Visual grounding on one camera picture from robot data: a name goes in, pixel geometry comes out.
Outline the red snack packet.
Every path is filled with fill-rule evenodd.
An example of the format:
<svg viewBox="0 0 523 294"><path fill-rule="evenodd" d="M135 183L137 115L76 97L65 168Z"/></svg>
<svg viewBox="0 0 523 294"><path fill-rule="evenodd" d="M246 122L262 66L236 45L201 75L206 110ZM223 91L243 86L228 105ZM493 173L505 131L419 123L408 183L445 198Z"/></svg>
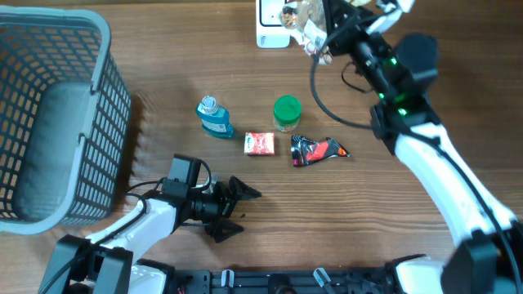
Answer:
<svg viewBox="0 0 523 294"><path fill-rule="evenodd" d="M246 132L244 153L247 155L274 155L275 134L272 132Z"/></svg>

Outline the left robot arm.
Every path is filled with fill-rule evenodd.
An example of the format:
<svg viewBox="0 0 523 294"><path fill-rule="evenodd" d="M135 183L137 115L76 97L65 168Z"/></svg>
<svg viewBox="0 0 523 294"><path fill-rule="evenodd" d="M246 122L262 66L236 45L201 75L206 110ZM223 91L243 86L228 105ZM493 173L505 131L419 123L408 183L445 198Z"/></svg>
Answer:
<svg viewBox="0 0 523 294"><path fill-rule="evenodd" d="M138 195L126 216L86 238L61 238L39 292L185 293L187 277L143 255L181 226L200 226L217 243L243 232L230 215L238 202L262 195L235 176L198 185L200 170L207 168L201 159L176 154L168 175Z"/></svg>

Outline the blue mouthwash bottle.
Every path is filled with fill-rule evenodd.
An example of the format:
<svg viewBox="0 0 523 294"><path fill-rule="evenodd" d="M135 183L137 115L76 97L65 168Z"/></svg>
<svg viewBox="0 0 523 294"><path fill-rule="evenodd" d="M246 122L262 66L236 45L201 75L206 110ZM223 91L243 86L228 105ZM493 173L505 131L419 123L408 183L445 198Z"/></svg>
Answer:
<svg viewBox="0 0 523 294"><path fill-rule="evenodd" d="M196 113L202 122L202 128L210 135L223 139L234 136L230 113L217 103L215 97L205 96L198 104Z"/></svg>

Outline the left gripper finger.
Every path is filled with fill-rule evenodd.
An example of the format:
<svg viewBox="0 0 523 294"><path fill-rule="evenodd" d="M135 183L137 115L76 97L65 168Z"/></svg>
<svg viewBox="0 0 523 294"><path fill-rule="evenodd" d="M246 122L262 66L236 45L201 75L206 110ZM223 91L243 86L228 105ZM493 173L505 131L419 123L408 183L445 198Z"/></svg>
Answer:
<svg viewBox="0 0 523 294"><path fill-rule="evenodd" d="M258 190L246 185L238 177L231 176L229 179L229 189L234 199L251 200L260 198L262 193Z"/></svg>
<svg viewBox="0 0 523 294"><path fill-rule="evenodd" d="M221 243L236 234L242 233L244 227L228 220L218 220L211 222L205 228L205 231L216 243Z"/></svg>

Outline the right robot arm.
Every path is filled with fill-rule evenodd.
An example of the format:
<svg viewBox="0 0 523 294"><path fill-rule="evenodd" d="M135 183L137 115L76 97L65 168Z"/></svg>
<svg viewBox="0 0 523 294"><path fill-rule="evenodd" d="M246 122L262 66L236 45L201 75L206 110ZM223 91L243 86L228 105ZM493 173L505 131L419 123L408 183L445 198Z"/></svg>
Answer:
<svg viewBox="0 0 523 294"><path fill-rule="evenodd" d="M475 176L453 147L427 88L438 75L437 41L411 33L395 46L383 38L410 1L381 1L379 13L347 1L323 4L335 56L349 55L378 95L369 129L419 180L454 242L447 261L410 256L388 264L392 293L519 293L522 225Z"/></svg>

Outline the black red snack wrapper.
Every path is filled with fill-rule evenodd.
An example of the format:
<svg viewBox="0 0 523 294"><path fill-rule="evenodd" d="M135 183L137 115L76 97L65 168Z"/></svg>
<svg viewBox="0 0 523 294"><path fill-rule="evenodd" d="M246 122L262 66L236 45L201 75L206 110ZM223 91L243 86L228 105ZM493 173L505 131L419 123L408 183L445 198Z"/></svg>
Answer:
<svg viewBox="0 0 523 294"><path fill-rule="evenodd" d="M327 158L349 158L349 151L334 138L323 141L311 140L305 136L292 136L291 154L295 167L306 167Z"/></svg>

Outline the green lid jar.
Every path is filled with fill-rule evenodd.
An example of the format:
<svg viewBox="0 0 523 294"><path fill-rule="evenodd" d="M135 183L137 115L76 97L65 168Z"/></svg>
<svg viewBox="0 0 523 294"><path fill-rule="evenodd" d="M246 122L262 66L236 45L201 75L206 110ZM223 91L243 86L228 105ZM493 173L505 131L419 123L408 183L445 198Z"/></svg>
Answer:
<svg viewBox="0 0 523 294"><path fill-rule="evenodd" d="M294 130L302 116L302 105L294 96L281 96L274 104L273 123L281 132Z"/></svg>

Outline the white long pouch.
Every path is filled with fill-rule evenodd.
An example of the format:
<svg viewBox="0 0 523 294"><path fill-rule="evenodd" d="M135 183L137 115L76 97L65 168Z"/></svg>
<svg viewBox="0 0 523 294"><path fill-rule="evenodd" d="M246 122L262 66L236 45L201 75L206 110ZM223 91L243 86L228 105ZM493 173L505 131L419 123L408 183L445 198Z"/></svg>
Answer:
<svg viewBox="0 0 523 294"><path fill-rule="evenodd" d="M324 5L321 0L291 1L284 4L279 19L295 41L309 56L318 56L320 65L330 65L333 57L326 47Z"/></svg>

